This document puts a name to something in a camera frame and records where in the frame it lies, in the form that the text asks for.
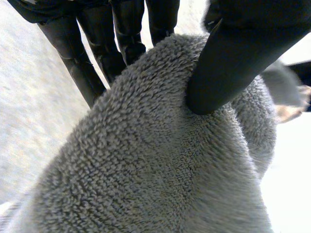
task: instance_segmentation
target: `floor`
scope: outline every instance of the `floor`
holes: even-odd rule
[[[202,31],[205,1],[181,2],[177,33]],[[0,11],[1,204],[34,183],[88,108],[38,27],[26,22],[7,1],[0,1]],[[142,39],[151,48],[147,14]],[[90,52],[84,35],[83,42]],[[286,64],[311,60],[311,34],[281,59]],[[310,121],[311,113],[305,113],[277,129],[276,157],[262,182],[276,233],[311,232]]]

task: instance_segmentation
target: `black object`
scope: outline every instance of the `black object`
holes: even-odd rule
[[[77,18],[101,71],[112,84],[126,65],[115,43],[111,5],[85,8]]]
[[[311,86],[311,61],[290,65],[288,67],[299,76],[304,85]],[[311,106],[309,106],[307,112],[311,112]]]
[[[146,4],[151,40],[155,46],[174,33],[180,0],[146,0]]]
[[[128,66],[146,52],[140,37],[144,0],[115,0],[111,5],[119,48]]]
[[[212,30],[187,88],[187,105],[198,115],[231,101],[310,31],[308,1],[295,3],[304,2],[306,9],[278,0],[241,2],[219,1],[223,19]]]
[[[105,86],[96,73],[81,41],[75,16],[62,17],[39,28],[57,49],[71,77],[91,108]]]

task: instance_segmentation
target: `fleece texture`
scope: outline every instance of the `fleece texture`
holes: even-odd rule
[[[75,127],[6,233],[272,233],[260,192],[275,111],[256,77],[207,116],[185,105],[207,37],[173,35]]]

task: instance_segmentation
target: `gray fabric fold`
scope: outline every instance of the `gray fabric fold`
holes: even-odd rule
[[[4,232],[272,233],[260,192],[272,99],[256,77],[215,113],[192,114],[185,90],[206,39],[171,36],[125,70]]]

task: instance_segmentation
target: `fuzzy gray blanket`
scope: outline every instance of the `fuzzy gray blanket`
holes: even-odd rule
[[[185,89],[206,39],[171,36],[125,70],[3,231],[272,233],[259,186],[272,99],[256,77],[215,113],[192,114]]]

